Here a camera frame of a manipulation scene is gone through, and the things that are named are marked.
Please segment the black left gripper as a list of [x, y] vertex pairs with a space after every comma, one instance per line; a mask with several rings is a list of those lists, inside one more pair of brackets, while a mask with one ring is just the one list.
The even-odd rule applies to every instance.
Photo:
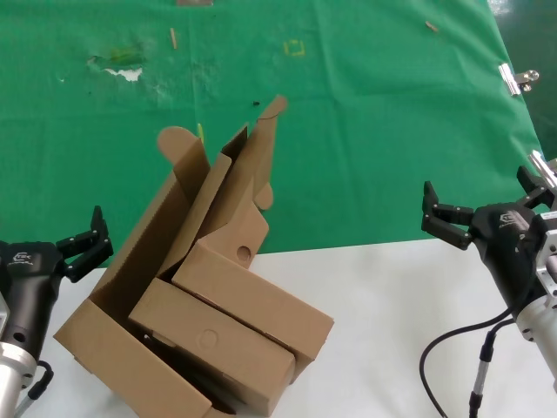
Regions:
[[79, 282], [113, 255], [101, 206], [95, 206], [90, 230], [48, 242], [1, 243], [1, 295], [9, 317], [1, 341], [29, 354], [42, 352], [63, 272]]

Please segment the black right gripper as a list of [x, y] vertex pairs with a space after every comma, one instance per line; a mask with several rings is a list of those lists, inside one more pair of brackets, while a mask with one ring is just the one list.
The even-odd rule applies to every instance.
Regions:
[[[523, 242], [535, 216], [532, 209], [544, 205], [555, 210], [555, 192], [541, 176], [521, 165], [517, 179], [525, 193], [517, 203], [482, 206], [474, 212], [469, 207], [440, 203], [429, 181], [424, 183], [422, 200], [422, 231], [460, 250], [466, 250], [473, 240], [508, 307], [525, 307], [543, 294], [534, 278], [533, 253]], [[468, 231], [471, 223], [473, 238]], [[531, 285], [529, 294], [518, 304], [527, 285]]]

